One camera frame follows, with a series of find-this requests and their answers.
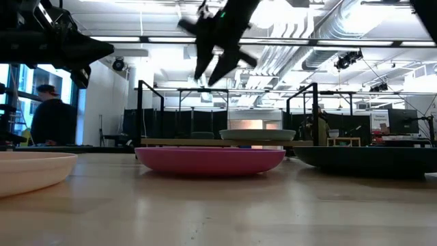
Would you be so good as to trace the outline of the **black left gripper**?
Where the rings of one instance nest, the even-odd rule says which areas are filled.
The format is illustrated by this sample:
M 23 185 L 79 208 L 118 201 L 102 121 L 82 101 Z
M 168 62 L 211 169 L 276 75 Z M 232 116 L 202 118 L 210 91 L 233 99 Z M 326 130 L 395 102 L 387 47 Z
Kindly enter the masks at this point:
M 81 33 L 0 31 L 0 64 L 52 64 L 71 70 L 70 78 L 79 89 L 87 89 L 90 64 L 112 54 L 115 48 Z

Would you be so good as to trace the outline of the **black equipment rack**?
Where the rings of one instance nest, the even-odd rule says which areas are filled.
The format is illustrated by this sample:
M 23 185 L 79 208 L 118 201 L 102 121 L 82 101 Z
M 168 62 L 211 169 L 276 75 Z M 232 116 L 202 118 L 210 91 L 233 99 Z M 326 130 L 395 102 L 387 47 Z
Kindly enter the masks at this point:
M 14 134 L 15 118 L 18 111 L 16 92 L 0 83 L 0 96 L 6 96 L 6 101 L 0 103 L 0 151 L 7 151 L 27 142 L 27 138 Z

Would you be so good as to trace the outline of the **dark teal plastic plate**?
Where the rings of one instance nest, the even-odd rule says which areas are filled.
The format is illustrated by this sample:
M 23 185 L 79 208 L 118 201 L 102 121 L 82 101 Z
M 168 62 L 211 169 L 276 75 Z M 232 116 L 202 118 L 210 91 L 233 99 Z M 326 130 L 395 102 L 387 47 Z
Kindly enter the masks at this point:
M 437 173 L 437 148 L 295 147 L 302 162 L 330 174 L 422 178 Z

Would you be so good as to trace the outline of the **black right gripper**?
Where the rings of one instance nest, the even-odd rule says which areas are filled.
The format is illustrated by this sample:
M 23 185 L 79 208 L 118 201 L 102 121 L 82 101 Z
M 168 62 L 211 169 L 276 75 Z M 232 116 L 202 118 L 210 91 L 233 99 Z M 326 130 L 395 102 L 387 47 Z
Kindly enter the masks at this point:
M 212 50 L 216 46 L 223 50 L 223 54 L 209 78 L 209 87 L 235 69 L 240 60 L 252 67 L 257 65 L 256 58 L 240 50 L 239 41 L 244 32 L 251 28 L 250 19 L 260 1 L 227 0 L 226 4 L 213 14 L 208 11 L 207 0 L 203 0 L 198 7 L 198 19 L 195 22 L 187 18 L 179 20 L 178 27 L 195 36 L 195 80 L 205 72 L 214 57 Z

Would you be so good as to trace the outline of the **red background equipment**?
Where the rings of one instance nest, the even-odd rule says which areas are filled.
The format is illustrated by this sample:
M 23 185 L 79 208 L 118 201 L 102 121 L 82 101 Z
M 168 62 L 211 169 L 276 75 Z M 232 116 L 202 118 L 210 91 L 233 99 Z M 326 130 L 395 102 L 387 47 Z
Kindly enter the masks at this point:
M 371 133 L 371 144 L 372 145 L 384 145 L 386 141 L 391 140 L 390 135 L 386 135 L 381 131 L 373 131 Z

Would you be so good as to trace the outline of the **pink plastic plate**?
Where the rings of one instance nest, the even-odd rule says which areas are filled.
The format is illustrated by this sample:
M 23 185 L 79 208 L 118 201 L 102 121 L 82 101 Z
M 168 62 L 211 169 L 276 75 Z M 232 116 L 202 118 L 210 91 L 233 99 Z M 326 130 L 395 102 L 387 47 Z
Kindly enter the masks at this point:
M 249 148 L 136 148 L 138 160 L 155 172 L 189 176 L 246 176 L 267 172 L 284 150 Z

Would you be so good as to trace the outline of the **large glass window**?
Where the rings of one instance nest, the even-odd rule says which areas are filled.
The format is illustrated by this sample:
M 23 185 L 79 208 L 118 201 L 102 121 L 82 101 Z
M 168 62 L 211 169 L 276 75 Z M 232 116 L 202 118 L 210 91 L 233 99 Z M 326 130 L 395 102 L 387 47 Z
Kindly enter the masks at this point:
M 54 86 L 59 98 L 77 110 L 78 87 L 72 82 L 69 72 L 52 65 L 38 65 L 31 69 L 23 64 L 0 64 L 0 83 L 12 88 L 18 96 L 14 134 L 21 136 L 23 130 L 31 128 L 35 110 L 42 102 L 36 91 L 39 85 Z M 5 101 L 6 96 L 0 96 L 0 103 Z

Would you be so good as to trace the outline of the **person behind shelf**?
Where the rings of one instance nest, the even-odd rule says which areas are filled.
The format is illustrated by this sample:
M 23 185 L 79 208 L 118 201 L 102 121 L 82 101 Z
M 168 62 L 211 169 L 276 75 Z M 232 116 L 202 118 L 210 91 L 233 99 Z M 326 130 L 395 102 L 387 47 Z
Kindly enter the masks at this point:
M 313 139 L 313 116 L 306 117 L 302 122 L 302 138 L 304 140 Z M 318 146 L 326 146 L 329 131 L 328 119 L 322 108 L 318 106 Z

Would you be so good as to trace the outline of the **small wooden side table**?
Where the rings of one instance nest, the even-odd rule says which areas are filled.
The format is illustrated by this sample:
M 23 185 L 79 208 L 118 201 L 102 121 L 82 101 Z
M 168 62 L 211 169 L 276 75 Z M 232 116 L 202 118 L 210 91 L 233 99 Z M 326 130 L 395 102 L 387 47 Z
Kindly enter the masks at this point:
M 361 147 L 360 137 L 336 137 L 328 138 L 327 146 L 335 147 Z

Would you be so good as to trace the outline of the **cream plastic plate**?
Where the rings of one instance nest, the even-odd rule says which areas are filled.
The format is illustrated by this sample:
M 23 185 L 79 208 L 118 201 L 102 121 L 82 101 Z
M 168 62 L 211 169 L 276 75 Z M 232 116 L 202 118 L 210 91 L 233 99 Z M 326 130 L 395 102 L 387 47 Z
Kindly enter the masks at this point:
M 77 159 L 76 154 L 63 152 L 0 152 L 0 197 L 63 182 Z

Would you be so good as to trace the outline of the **long ceiling light rail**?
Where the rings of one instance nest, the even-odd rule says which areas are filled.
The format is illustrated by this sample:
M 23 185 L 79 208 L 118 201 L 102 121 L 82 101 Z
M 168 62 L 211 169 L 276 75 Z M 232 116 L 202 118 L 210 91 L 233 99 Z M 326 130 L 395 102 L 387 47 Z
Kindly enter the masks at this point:
M 190 36 L 92 36 L 91 38 L 110 43 L 150 43 L 150 44 L 194 44 L 195 37 Z M 368 47 L 368 48 L 437 48 L 434 41 L 422 40 L 341 40 L 308 38 L 241 38 L 240 45 L 264 46 L 326 46 L 326 47 Z

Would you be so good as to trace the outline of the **black tripod stand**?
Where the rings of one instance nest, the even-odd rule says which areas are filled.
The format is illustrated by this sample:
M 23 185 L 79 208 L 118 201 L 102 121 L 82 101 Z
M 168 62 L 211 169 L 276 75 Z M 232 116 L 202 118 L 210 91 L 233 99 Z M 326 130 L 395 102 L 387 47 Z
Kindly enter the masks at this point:
M 103 121 L 102 121 L 102 114 L 100 114 L 99 116 L 99 146 L 100 147 L 105 147 L 105 138 L 104 138 L 104 133 L 103 133 Z

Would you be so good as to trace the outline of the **yellow-green background item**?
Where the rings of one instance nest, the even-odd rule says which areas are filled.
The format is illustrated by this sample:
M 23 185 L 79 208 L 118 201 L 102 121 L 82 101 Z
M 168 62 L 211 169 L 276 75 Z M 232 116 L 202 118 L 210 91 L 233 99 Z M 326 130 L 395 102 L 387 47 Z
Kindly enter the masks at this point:
M 26 128 L 21 132 L 21 136 L 25 138 L 25 141 L 21 143 L 21 146 L 32 146 L 33 145 L 33 138 L 31 136 L 31 129 Z

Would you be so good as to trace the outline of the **pale green plastic plate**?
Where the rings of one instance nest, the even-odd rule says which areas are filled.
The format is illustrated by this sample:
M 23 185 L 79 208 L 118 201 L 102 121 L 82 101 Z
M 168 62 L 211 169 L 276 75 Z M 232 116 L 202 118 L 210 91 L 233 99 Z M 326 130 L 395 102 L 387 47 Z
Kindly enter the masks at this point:
M 219 131 L 224 140 L 292 141 L 296 132 L 282 129 L 231 129 Z

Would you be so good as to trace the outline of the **black background workstation frame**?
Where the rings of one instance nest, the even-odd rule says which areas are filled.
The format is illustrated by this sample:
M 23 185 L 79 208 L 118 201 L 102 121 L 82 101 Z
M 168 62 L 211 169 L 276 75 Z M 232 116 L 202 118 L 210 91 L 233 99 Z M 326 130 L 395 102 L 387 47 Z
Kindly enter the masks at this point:
M 319 95 L 323 95 L 323 96 L 333 96 L 333 95 L 338 95 L 340 97 L 342 97 L 343 95 L 348 95 L 349 99 L 346 99 L 346 102 L 349 103 L 350 106 L 350 115 L 353 116 L 353 95 L 355 94 L 355 92 L 351 92 L 351 91 L 346 91 L 346 92 L 341 92 L 341 91 L 332 91 L 332 90 L 326 90 L 326 91 L 319 91 L 318 92 Z
M 178 139 L 184 139 L 186 137 L 186 135 L 180 130 L 182 101 L 187 96 L 189 96 L 192 92 L 209 93 L 209 94 L 217 93 L 226 104 L 226 123 L 227 123 L 227 125 L 229 125 L 229 90 L 228 89 L 213 89 L 213 88 L 206 88 L 206 87 L 197 87 L 197 88 L 178 88 L 177 91 L 179 92 L 178 123 L 176 124 L 176 126 L 177 126 L 176 137 Z

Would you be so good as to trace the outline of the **black table edge rail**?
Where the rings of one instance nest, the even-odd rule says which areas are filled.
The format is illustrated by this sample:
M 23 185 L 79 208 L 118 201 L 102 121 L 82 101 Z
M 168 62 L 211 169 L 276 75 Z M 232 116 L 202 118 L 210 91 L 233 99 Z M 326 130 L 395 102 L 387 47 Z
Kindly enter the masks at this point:
M 65 152 L 71 154 L 134 154 L 135 151 L 130 147 L 95 147 L 95 146 L 25 146 L 16 147 L 17 152 Z

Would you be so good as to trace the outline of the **person by window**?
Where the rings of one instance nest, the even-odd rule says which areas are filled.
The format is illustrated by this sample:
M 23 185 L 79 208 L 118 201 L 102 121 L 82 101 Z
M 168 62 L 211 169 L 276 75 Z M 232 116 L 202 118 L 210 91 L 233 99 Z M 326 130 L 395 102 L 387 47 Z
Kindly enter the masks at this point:
M 42 102 L 36 108 L 31 123 L 33 144 L 74 145 L 77 110 L 64 103 L 52 85 L 39 85 L 36 91 Z

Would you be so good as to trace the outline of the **black partition panels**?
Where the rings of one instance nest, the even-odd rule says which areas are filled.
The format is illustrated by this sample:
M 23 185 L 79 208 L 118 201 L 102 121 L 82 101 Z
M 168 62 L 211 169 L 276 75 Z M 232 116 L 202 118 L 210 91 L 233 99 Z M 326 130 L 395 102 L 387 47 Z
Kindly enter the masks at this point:
M 302 122 L 312 113 L 298 114 L 282 111 L 283 129 L 296 132 L 295 140 L 302 138 Z M 326 113 L 329 129 L 339 129 L 339 137 L 360 137 L 361 145 L 366 146 L 371 143 L 371 125 L 368 115 L 344 115 Z
M 154 139 L 220 139 L 227 123 L 226 111 L 144 109 L 141 135 Z

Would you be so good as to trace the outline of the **white printed sign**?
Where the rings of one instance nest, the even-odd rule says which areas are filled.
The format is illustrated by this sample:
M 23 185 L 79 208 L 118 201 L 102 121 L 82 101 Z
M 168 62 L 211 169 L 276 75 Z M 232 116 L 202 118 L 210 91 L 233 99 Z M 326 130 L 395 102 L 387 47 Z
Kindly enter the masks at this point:
M 390 126 L 388 111 L 372 111 L 370 125 L 372 131 L 381 131 L 382 128 L 388 128 Z

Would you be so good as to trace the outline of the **wooden shelf with black frame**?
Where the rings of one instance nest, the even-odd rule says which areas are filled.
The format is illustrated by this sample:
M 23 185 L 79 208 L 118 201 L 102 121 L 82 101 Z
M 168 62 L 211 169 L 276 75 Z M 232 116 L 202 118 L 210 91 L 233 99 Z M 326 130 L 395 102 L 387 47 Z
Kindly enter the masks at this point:
M 137 82 L 137 108 L 136 108 L 136 134 L 135 146 L 282 146 L 282 147 L 310 147 L 318 146 L 318 124 L 313 127 L 315 136 L 312 141 L 283 141 L 283 140 L 253 140 L 253 139 L 153 139 L 143 138 L 141 131 L 143 129 L 143 86 L 146 86 L 155 95 L 160 98 L 160 114 L 164 113 L 164 97 L 158 93 L 153 87 L 149 86 L 145 81 L 138 80 Z

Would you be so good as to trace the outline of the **black computer monitor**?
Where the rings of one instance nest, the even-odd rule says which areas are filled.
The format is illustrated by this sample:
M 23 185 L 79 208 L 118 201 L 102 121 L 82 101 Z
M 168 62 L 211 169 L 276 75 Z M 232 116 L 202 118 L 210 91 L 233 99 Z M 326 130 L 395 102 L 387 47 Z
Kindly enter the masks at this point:
M 417 111 L 413 109 L 389 109 L 389 130 L 391 134 L 419 133 L 419 123 L 416 121 Z

